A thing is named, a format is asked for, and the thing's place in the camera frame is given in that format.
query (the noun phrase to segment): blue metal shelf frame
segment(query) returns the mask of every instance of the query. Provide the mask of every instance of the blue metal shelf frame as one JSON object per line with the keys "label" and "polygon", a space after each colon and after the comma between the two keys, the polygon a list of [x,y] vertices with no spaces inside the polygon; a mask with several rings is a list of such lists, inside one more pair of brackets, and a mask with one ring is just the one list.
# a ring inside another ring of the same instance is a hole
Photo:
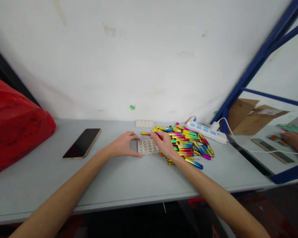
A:
{"label": "blue metal shelf frame", "polygon": [[[251,63],[248,65],[240,80],[237,82],[234,89],[227,97],[226,101],[224,102],[218,113],[212,119],[211,123],[213,123],[214,121],[218,121],[222,117],[225,117],[227,119],[229,109],[237,101],[237,99],[243,91],[258,94],[264,97],[272,98],[275,100],[283,101],[298,106],[298,101],[246,88],[250,81],[254,78],[256,73],[259,71],[259,69],[262,67],[262,65],[265,63],[267,58],[270,56],[270,54],[298,34],[298,26],[296,26],[294,29],[288,32],[291,26],[297,20],[297,18],[298,0],[293,0],[288,6],[287,10],[282,15],[282,17],[280,18],[275,28],[270,33],[265,43],[262,45],[258,53],[255,55]],[[222,122],[222,131],[224,133],[227,133],[227,124],[225,121]],[[270,179],[275,183],[283,183],[295,179],[294,175],[298,176],[298,166],[285,172],[274,175]]]}

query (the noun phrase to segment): smartphone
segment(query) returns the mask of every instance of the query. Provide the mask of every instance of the smartphone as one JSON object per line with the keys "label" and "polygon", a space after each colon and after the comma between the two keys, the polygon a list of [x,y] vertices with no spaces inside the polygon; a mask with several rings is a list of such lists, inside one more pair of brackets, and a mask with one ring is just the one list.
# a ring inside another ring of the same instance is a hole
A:
{"label": "smartphone", "polygon": [[[251,141],[256,143],[257,145],[259,145],[260,147],[262,147],[266,151],[277,150],[274,147],[272,147],[270,144],[266,143],[265,141],[262,141],[261,139],[251,139]],[[290,163],[295,162],[295,161],[293,161],[292,159],[290,159],[288,156],[284,155],[281,152],[273,152],[273,153],[270,153],[270,154],[272,156],[276,157],[277,159],[279,159],[284,164],[290,164]]]}
{"label": "smartphone", "polygon": [[101,129],[86,129],[63,156],[64,160],[84,159],[96,141]]}

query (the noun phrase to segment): red plastic bag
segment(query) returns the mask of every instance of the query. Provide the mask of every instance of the red plastic bag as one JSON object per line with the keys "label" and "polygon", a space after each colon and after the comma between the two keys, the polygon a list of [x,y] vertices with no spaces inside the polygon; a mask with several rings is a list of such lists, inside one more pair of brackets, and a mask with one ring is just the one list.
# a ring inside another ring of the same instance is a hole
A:
{"label": "red plastic bag", "polygon": [[0,172],[55,131],[51,115],[0,80]]}

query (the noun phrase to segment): power strip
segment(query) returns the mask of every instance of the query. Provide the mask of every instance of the power strip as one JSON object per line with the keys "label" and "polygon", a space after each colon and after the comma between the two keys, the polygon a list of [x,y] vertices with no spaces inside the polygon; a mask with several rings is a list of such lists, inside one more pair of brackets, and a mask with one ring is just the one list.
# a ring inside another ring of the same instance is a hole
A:
{"label": "power strip", "polygon": [[196,117],[191,118],[186,124],[185,127],[201,133],[203,136],[211,138],[217,142],[220,142],[222,144],[226,144],[227,142],[227,137],[223,132],[220,131],[212,131],[209,127],[203,126],[201,124],[196,123]]}

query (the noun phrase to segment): white table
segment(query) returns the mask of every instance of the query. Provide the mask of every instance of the white table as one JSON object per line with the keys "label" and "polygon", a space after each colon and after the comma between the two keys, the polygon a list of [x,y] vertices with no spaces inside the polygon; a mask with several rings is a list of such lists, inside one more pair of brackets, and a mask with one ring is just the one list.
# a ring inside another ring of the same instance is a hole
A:
{"label": "white table", "polygon": [[[268,135],[275,135],[284,133],[285,131],[280,129],[277,126],[265,126],[261,129],[256,135],[253,136],[235,136],[238,143],[241,144],[243,147],[247,148],[251,151],[265,151],[263,148],[252,142],[250,139],[252,138],[259,138],[266,143],[270,144],[276,150],[287,151],[287,152],[296,152],[292,147],[282,146],[271,139],[266,138]],[[267,169],[272,174],[278,174],[284,172],[285,170],[291,169],[298,165],[298,155],[296,154],[288,154],[285,153],[290,159],[294,160],[294,163],[284,164],[274,156],[269,153],[256,153],[256,152],[249,152],[245,150],[249,155],[251,155],[257,162],[259,162],[265,169]],[[298,179],[290,181],[285,184],[289,183],[298,183]]]}
{"label": "white table", "polygon": [[[150,128],[135,122],[56,120],[52,137],[27,156],[0,173],[0,224],[24,221],[64,182],[77,172],[100,148],[127,130],[138,135]],[[174,123],[158,123],[169,126]],[[62,160],[62,156],[86,128],[102,132],[82,160]],[[229,192],[274,186],[230,144],[209,139],[215,158],[200,159],[203,172]],[[136,142],[131,142],[136,151]],[[110,159],[79,201],[74,213],[181,200],[200,196],[176,166],[169,166],[159,154],[142,158]]]}

